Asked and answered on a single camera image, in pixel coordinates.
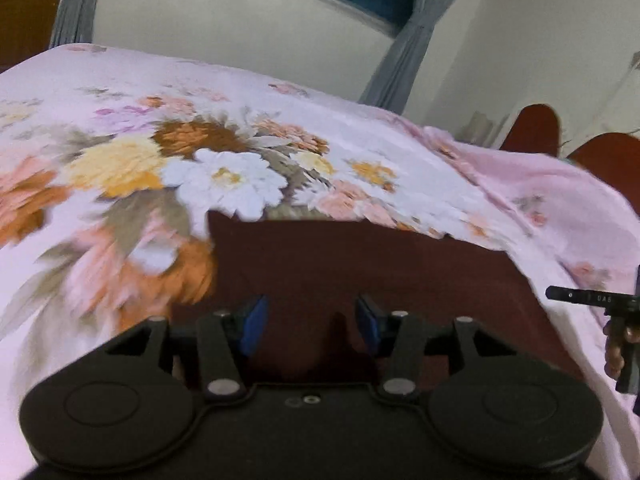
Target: bed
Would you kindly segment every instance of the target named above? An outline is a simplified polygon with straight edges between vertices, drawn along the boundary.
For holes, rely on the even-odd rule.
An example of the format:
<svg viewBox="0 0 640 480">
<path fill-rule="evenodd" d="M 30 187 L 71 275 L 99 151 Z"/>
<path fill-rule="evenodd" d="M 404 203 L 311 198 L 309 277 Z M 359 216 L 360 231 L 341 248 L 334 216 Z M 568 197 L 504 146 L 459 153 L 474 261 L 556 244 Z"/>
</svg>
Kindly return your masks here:
<svg viewBox="0 0 640 480">
<path fill-rule="evenodd" d="M 516 153 L 560 153 L 560 119 L 552 107 L 523 108 L 500 149 Z M 640 142 L 626 133 L 600 134 L 578 147 L 567 159 L 619 191 L 640 212 Z"/>
<path fill-rule="evenodd" d="M 148 316 L 267 293 L 252 380 L 374 380 L 351 319 L 367 290 L 435 322 L 473 316 L 583 378 L 606 412 L 590 466 L 636 478 L 600 319 L 544 290 L 631 292 L 638 254 L 622 196 L 549 157 L 242 70 L 57 47 L 0 75 L 0 476 L 34 464 L 24 393 Z M 442 380 L 426 367 L 425 386 Z"/>
</svg>

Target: flower print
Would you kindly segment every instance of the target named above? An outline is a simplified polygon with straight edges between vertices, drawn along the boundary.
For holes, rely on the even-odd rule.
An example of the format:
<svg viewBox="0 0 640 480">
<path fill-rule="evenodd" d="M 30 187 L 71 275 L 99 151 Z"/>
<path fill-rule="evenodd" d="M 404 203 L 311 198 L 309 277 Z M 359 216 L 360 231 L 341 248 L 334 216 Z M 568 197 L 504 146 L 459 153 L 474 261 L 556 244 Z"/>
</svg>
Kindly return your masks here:
<svg viewBox="0 0 640 480">
<path fill-rule="evenodd" d="M 488 238 L 485 227 L 482 225 L 478 225 L 477 222 L 466 222 L 466 226 L 469 228 L 469 231 L 471 231 L 471 234 L 473 236 L 478 238 Z"/>
<path fill-rule="evenodd" d="M 529 215 L 529 218 L 536 227 L 544 227 L 546 225 L 546 216 L 539 211 L 534 211 Z"/>
<path fill-rule="evenodd" d="M 455 212 L 441 200 L 431 198 L 421 192 L 401 189 L 390 195 L 390 213 L 396 222 L 396 228 L 413 230 L 432 238 L 442 238 L 444 228 L 451 224 L 463 225 L 466 216 L 462 211 Z"/>
<path fill-rule="evenodd" d="M 296 190 L 294 205 L 305 205 L 337 221 L 366 218 L 374 224 L 394 227 L 389 212 L 355 184 L 336 180 L 328 186 L 311 179 L 306 187 Z"/>
<path fill-rule="evenodd" d="M 226 114 L 220 114 L 217 117 L 196 117 L 188 122 L 164 121 L 152 138 L 162 147 L 163 155 L 188 159 L 193 159 L 194 153 L 203 148 L 213 152 L 244 153 L 286 143 L 277 137 L 259 137 L 256 133 L 253 129 L 241 128 Z"/>
<path fill-rule="evenodd" d="M 30 118 L 41 104 L 42 101 L 39 99 L 0 101 L 0 132 Z"/>
<path fill-rule="evenodd" d="M 161 189 L 160 170 L 166 163 L 160 146 L 145 137 L 119 137 L 85 148 L 64 167 L 77 189 L 99 189 L 109 198 L 140 189 Z"/>
<path fill-rule="evenodd" d="M 366 218 L 372 224 L 383 225 L 385 227 L 395 227 L 396 222 L 391 218 L 389 212 L 379 203 L 372 200 L 361 200 L 356 203 L 356 214 L 361 218 Z"/>
<path fill-rule="evenodd" d="M 164 105 L 164 101 L 157 95 L 149 95 L 142 97 L 136 101 L 139 105 L 145 108 L 159 108 Z"/>
<path fill-rule="evenodd" d="M 607 283 L 611 279 L 607 269 L 596 269 L 588 262 L 579 262 L 569 270 L 578 286 L 589 290 L 607 290 Z"/>
<path fill-rule="evenodd" d="M 310 134 L 301 126 L 295 124 L 279 124 L 276 121 L 265 118 L 254 124 L 260 132 L 265 132 L 281 139 L 287 139 L 290 144 L 299 150 L 323 155 L 329 151 L 326 140 Z"/>
<path fill-rule="evenodd" d="M 300 97 L 309 97 L 309 93 L 300 88 L 299 86 L 295 86 L 291 83 L 270 83 L 270 88 L 273 88 L 276 92 L 283 95 L 297 95 Z"/>
<path fill-rule="evenodd" d="M 192 116 L 196 113 L 191 101 L 183 97 L 162 96 L 164 108 L 172 114 Z"/>
<path fill-rule="evenodd" d="M 237 214 L 245 221 L 259 220 L 265 206 L 281 202 L 281 189 L 288 185 L 257 153 L 211 150 L 198 150 L 194 161 L 169 161 L 162 170 L 162 182 L 178 187 L 178 199 L 198 216 L 193 221 L 198 229 L 209 209 Z"/>
<path fill-rule="evenodd" d="M 392 181 L 396 178 L 396 174 L 391 168 L 382 166 L 382 164 L 378 162 L 358 162 L 356 160 L 350 160 L 348 164 L 359 179 L 365 180 L 371 185 L 381 187 L 391 193 L 396 190 Z"/>
<path fill-rule="evenodd" d="M 72 244 L 84 253 L 66 276 L 62 292 L 75 316 L 106 309 L 117 314 L 121 331 L 153 314 L 167 316 L 172 304 L 193 304 L 212 291 L 210 243 L 178 236 L 158 211 L 149 215 L 129 256 L 120 253 L 103 225 L 77 233 Z"/>
<path fill-rule="evenodd" d="M 69 197 L 68 188 L 50 184 L 55 177 L 55 171 L 34 157 L 0 174 L 0 247 L 41 229 L 47 210 Z"/>
<path fill-rule="evenodd" d="M 15 170 L 30 156 L 37 156 L 40 160 L 48 159 L 46 152 L 49 146 L 49 139 L 36 136 L 26 139 L 19 136 L 14 139 L 0 139 L 0 174 Z"/>
<path fill-rule="evenodd" d="M 545 202 L 545 199 L 541 195 L 532 195 L 517 198 L 513 200 L 516 207 L 531 220 L 532 224 L 536 227 L 544 227 L 547 222 L 546 216 L 540 212 L 540 208 Z"/>
<path fill-rule="evenodd" d="M 213 90 L 209 90 L 208 88 L 197 88 L 192 93 L 194 96 L 201 96 L 215 103 L 230 101 L 230 99 L 222 92 L 214 92 Z"/>
<path fill-rule="evenodd" d="M 312 152 L 292 153 L 289 157 L 294 160 L 301 168 L 311 171 L 317 171 L 321 176 L 329 177 L 336 173 L 332 164 L 323 156 Z"/>
<path fill-rule="evenodd" d="M 192 116 L 196 113 L 193 103 L 183 97 L 173 97 L 166 94 L 150 95 L 142 97 L 136 102 L 146 108 L 162 108 L 171 114 Z"/>
<path fill-rule="evenodd" d="M 449 164 L 454 170 L 458 172 L 465 180 L 469 181 L 474 186 L 478 185 L 478 178 L 476 177 L 476 169 L 473 165 L 464 158 L 460 157 L 455 147 L 443 139 L 443 135 L 448 136 L 445 132 L 436 130 L 436 128 L 427 128 L 434 131 L 433 137 L 423 137 L 421 134 L 412 134 L 413 137 L 426 142 L 427 147 L 436 153 L 441 159 Z"/>
<path fill-rule="evenodd" d="M 107 51 L 105 46 L 94 45 L 90 43 L 75 43 L 70 44 L 65 47 L 66 50 L 71 50 L 72 52 L 91 52 L 92 54 L 101 54 Z"/>
<path fill-rule="evenodd" d="M 119 101 L 123 97 L 128 97 L 128 94 L 124 92 L 112 92 L 108 88 L 98 88 L 95 86 L 82 86 L 76 90 L 81 91 L 86 95 L 94 96 L 98 101 Z"/>
<path fill-rule="evenodd" d="M 153 108 L 130 105 L 116 109 L 101 108 L 95 111 L 95 115 L 95 123 L 101 130 L 119 134 L 149 130 L 157 119 Z"/>
</svg>

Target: wooden door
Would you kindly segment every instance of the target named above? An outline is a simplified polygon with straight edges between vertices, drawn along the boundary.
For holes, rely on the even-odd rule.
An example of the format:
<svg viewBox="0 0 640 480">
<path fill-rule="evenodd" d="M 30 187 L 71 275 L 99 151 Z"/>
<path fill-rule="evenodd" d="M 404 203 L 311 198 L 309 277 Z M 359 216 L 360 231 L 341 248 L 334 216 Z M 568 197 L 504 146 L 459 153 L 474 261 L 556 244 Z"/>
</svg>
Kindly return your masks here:
<svg viewBox="0 0 640 480">
<path fill-rule="evenodd" d="M 59 0 L 0 0 L 0 72 L 47 49 Z"/>
</svg>

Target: dark red cushion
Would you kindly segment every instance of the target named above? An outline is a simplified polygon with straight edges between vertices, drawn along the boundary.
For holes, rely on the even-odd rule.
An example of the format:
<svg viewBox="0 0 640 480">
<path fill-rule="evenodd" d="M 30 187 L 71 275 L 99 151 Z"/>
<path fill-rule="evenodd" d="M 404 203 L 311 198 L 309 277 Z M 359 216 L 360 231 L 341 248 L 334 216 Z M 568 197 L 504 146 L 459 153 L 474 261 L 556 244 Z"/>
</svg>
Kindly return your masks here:
<svg viewBox="0 0 640 480">
<path fill-rule="evenodd" d="M 177 307 L 174 321 L 267 294 L 270 319 L 248 366 L 259 381 L 374 381 L 354 321 L 354 299 L 444 324 L 471 316 L 512 343 L 580 377 L 542 307 L 506 254 L 451 238 L 434 240 L 369 222 L 239 222 L 209 225 L 218 258 L 213 300 Z M 426 358 L 423 386 L 446 376 Z"/>
</svg>

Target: wooden headboard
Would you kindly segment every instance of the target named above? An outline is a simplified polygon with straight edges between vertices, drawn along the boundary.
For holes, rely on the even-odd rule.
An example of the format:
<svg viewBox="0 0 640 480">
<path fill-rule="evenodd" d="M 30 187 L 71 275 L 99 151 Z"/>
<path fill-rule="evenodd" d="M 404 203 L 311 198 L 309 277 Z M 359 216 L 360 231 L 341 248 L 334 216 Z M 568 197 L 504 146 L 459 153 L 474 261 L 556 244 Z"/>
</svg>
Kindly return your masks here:
<svg viewBox="0 0 640 480">
<path fill-rule="evenodd" d="M 560 121 L 553 108 L 523 108 L 500 147 L 506 152 L 559 155 Z M 640 139 L 609 133 L 594 137 L 568 157 L 617 189 L 640 215 Z"/>
<path fill-rule="evenodd" d="M 617 189 L 640 215 L 640 139 L 628 134 L 602 134 L 568 158 Z"/>
<path fill-rule="evenodd" d="M 542 104 L 523 108 L 500 149 L 504 152 L 558 156 L 560 120 L 556 112 L 552 107 Z"/>
</svg>

